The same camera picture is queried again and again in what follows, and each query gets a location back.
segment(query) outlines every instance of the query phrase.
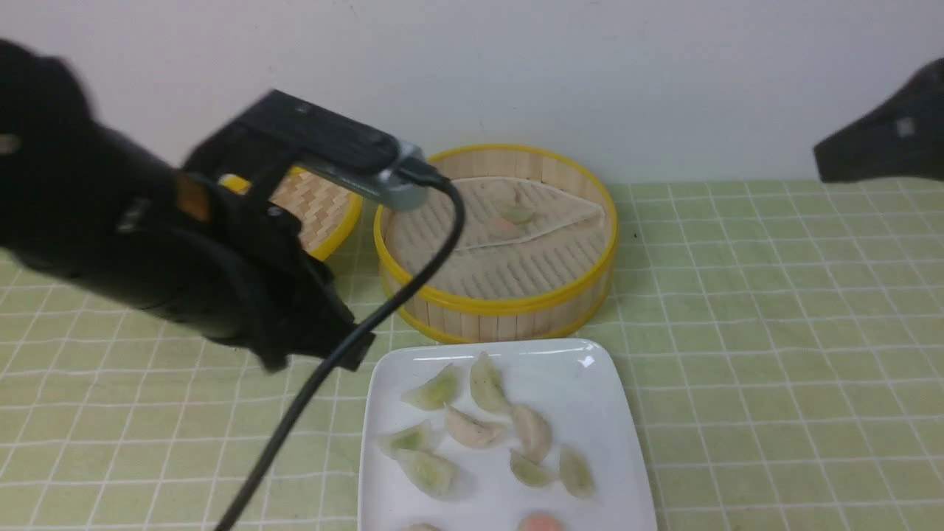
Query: green dumpling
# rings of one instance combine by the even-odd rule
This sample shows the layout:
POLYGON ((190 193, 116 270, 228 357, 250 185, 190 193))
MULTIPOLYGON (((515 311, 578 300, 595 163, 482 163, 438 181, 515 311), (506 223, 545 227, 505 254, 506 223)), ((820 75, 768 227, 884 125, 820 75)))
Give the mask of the green dumpling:
POLYGON ((396 462, 410 481, 431 498, 441 498, 449 492, 458 468, 439 455, 413 450, 397 450, 396 462))
POLYGON ((396 450, 429 450, 431 440, 432 423, 423 420, 415 426, 383 437, 380 448, 387 454, 393 454, 396 450))
POLYGON ((442 409, 459 396, 459 370, 451 363, 439 371, 425 384, 403 394, 403 402, 433 411, 442 409))
POLYGON ((554 481, 554 474, 541 465, 529 461, 527 457, 515 450, 511 450, 512 474, 522 484, 528 487, 547 487, 554 481))

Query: white dumpling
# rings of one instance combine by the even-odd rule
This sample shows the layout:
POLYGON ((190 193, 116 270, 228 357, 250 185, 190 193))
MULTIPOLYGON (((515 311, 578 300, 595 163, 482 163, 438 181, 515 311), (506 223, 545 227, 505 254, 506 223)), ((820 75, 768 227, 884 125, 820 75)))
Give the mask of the white dumpling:
POLYGON ((561 481, 571 496, 590 498, 597 493, 587 460, 567 445, 561 447, 561 481))
POLYGON ((521 453, 529 460, 540 463, 550 452, 550 424, 526 405, 512 408, 514 432, 521 439, 521 453))
POLYGON ((431 498, 441 498, 449 492, 458 468, 439 455, 414 450, 397 450, 396 462, 410 481, 431 498))
POLYGON ((429 450, 432 442, 432 422, 423 420, 415 426, 382 437, 380 449, 392 455, 396 450, 429 450))
POLYGON ((452 403, 459 395, 459 370, 451 363, 425 384, 403 394, 403 402, 424 411, 433 411, 452 403))
POLYGON ((446 431, 456 442, 468 448, 487 448, 505 433, 500 422, 478 420, 451 405, 446 406, 446 431))
POLYGON ((550 485, 554 481, 554 474, 550 471, 515 450, 511 450, 511 452, 512 474, 522 484, 528 487, 541 488, 550 485))
POLYGON ((475 404, 489 413, 507 414, 511 407, 502 388, 501 373, 485 352, 479 354, 469 371, 469 391, 475 404))

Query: green tablecloth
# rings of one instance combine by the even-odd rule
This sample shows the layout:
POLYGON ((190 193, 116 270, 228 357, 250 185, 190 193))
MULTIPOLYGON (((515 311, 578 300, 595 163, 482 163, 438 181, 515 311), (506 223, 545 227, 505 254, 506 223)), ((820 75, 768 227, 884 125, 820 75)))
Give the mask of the green tablecloth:
MULTIPOLYGON (((613 186, 614 357, 663 529, 930 531, 944 522, 944 187, 613 186)), ((369 224, 330 260, 383 299, 369 224)), ((364 397, 398 318, 312 403, 247 527, 356 528, 364 397)), ((0 530, 213 523, 314 366, 243 351, 0 256, 0 530)))

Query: white square plate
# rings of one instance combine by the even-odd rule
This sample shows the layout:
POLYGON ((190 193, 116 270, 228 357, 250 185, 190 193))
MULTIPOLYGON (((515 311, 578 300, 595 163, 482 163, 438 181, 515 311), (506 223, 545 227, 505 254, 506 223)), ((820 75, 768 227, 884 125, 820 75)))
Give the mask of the white square plate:
POLYGON ((642 451, 610 354, 592 341, 542 339, 403 349, 384 356, 367 393, 358 528, 399 531, 424 522, 442 531, 514 531, 533 512, 554 516, 569 531, 656 529, 642 451), (574 498, 560 481, 529 488, 514 479, 509 449, 518 443, 510 421, 480 410, 469 395, 468 371, 482 351, 504 375, 509 401, 527 404, 548 420, 554 444, 544 466, 557 473, 561 443, 577 448, 597 482, 594 498, 574 498), (479 419, 509 423, 508 435, 496 446, 465 448, 445 433, 442 410, 421 411, 400 401, 404 392, 449 363, 462 375, 463 392, 453 405, 479 419), (454 500, 427 497, 379 449, 379 437, 425 419, 440 438, 433 452, 460 468, 450 496, 454 500))

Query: dumpling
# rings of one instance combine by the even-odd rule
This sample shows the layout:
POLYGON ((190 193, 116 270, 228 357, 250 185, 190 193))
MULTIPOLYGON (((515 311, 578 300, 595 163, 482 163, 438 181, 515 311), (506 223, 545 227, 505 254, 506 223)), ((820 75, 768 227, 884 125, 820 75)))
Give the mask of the dumpling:
POLYGON ((423 420, 415 426, 400 430, 380 439, 380 449, 387 454, 396 450, 429 450, 432 441, 432 422, 423 420))
POLYGON ((505 433, 500 422, 478 420, 451 405, 446 406, 446 431, 468 448, 486 448, 505 433))
POLYGON ((414 450, 397 450, 396 462, 410 481, 431 498, 440 498, 449 492, 457 467, 439 455, 414 450))
POLYGON ((550 425, 544 417, 526 405, 512 408, 514 432, 521 439, 521 453, 540 463, 550 452, 550 425))
POLYGON ((512 474, 522 484, 528 487, 541 488, 547 487, 554 481, 554 474, 550 473, 541 465, 530 461, 527 457, 511 450, 512 474))
POLYGON ((502 389, 501 373, 492 358, 482 352, 469 371, 469 390, 475 404, 489 413, 507 414, 510 409, 502 389))
POLYGON ((459 395, 459 370, 451 363, 425 384, 403 394, 403 402, 424 411, 440 409, 459 395))
POLYGON ((597 493, 597 484, 587 460, 567 445, 561 447, 561 481, 571 496, 590 498, 597 493))

